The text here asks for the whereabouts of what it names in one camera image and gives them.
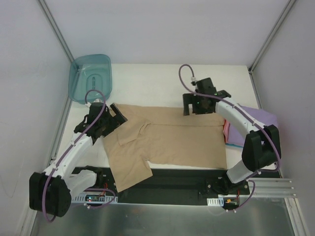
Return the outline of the beige t shirt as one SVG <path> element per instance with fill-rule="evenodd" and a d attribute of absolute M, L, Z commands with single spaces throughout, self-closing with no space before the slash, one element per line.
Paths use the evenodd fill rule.
<path fill-rule="evenodd" d="M 116 189 L 152 177 L 149 164 L 226 169 L 224 118 L 183 115 L 181 108 L 117 104 L 127 119 L 103 138 Z"/>

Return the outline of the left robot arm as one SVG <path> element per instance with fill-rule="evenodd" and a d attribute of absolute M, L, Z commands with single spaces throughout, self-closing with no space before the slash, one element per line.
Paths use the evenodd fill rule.
<path fill-rule="evenodd" d="M 105 190 L 101 168 L 85 166 L 72 175 L 79 160 L 100 138 L 111 134 L 127 121 L 127 118 L 111 104 L 94 102 L 89 112 L 74 128 L 72 138 L 64 153 L 43 172 L 34 172 L 29 179 L 29 207 L 41 211 L 44 216 L 63 217 L 71 200 L 87 189 Z"/>

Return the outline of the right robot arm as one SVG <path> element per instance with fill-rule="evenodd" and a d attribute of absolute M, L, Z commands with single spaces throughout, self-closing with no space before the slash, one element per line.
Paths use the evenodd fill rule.
<path fill-rule="evenodd" d="M 274 172 L 281 163 L 281 146 L 278 128 L 266 125 L 238 105 L 225 90 L 216 90 L 211 78 L 197 80 L 191 78 L 194 90 L 183 95 L 184 114 L 188 115 L 188 106 L 192 105 L 195 114 L 216 113 L 230 122 L 244 138 L 241 161 L 228 169 L 220 181 L 222 190 L 233 194 L 239 183 L 267 170 L 267 166 L 276 164 Z"/>

